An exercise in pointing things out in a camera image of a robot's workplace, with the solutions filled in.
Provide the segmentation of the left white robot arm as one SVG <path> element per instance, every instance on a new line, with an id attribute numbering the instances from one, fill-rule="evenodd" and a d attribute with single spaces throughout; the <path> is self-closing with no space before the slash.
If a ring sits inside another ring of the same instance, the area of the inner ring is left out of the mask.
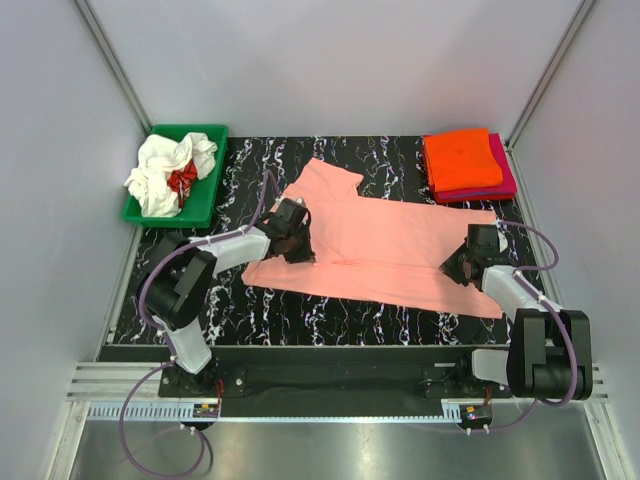
<path id="1" fill-rule="evenodd" d="M 194 239 L 173 232 L 157 245 L 138 287 L 138 313 L 164 338 L 190 393 L 206 395 L 216 382 L 213 354 L 198 322 L 214 277 L 277 257 L 289 264 L 314 261 L 310 226 L 304 200 L 283 198 L 273 212 L 234 231 Z"/>

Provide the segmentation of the salmon pink t-shirt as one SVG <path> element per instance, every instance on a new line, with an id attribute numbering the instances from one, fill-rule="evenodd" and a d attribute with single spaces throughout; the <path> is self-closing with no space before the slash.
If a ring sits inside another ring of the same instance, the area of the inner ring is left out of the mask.
<path id="1" fill-rule="evenodd" d="M 316 158 L 285 197 L 311 213 L 311 263 L 283 258 L 250 263 L 247 286 L 498 318 L 499 305 L 473 286 L 448 278 L 441 264 L 471 224 L 492 224 L 491 211 L 362 197 L 363 177 Z"/>

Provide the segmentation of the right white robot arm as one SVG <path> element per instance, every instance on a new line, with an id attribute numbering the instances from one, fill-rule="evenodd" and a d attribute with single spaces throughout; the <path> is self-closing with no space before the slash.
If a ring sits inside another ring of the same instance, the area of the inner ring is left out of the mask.
<path id="1" fill-rule="evenodd" d="M 525 229 L 546 243 L 553 255 L 548 265 L 517 266 L 506 253 L 500 227 Z M 549 238 L 533 227 L 498 221 L 470 224 L 464 243 L 441 265 L 462 286 L 474 286 L 494 300 L 512 321 L 506 350 L 480 348 L 454 371 L 454 384 L 476 396 L 489 383 L 508 387 L 518 398 L 563 406 L 584 401 L 593 392 L 591 330 L 588 316 L 551 301 L 525 277 L 527 271 L 556 267 L 559 253 Z"/>

